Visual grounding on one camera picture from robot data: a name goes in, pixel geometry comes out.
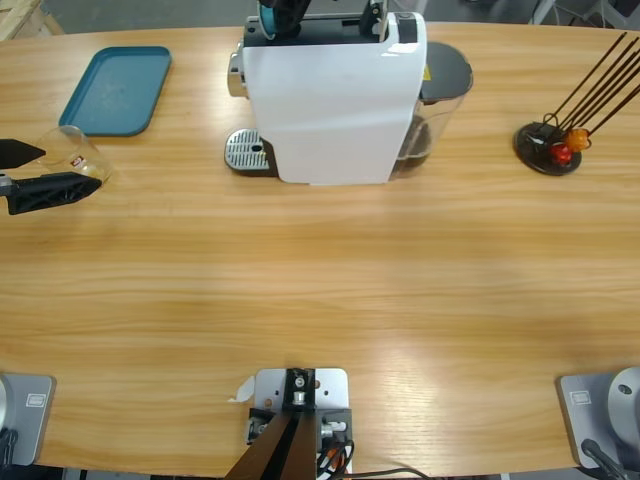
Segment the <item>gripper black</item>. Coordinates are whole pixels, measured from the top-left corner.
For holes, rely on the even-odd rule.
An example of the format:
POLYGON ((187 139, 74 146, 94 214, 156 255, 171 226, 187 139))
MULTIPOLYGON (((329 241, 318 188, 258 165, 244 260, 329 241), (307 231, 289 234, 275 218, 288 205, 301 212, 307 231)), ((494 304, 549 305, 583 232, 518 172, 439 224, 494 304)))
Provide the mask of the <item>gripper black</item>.
MULTIPOLYGON (((45 155, 36 146, 16 139, 0 140, 0 168, 16 169, 45 155)), ((0 196, 7 197, 8 213, 18 215, 76 203, 102 187, 100 179, 75 172, 12 180, 0 174, 0 196)))

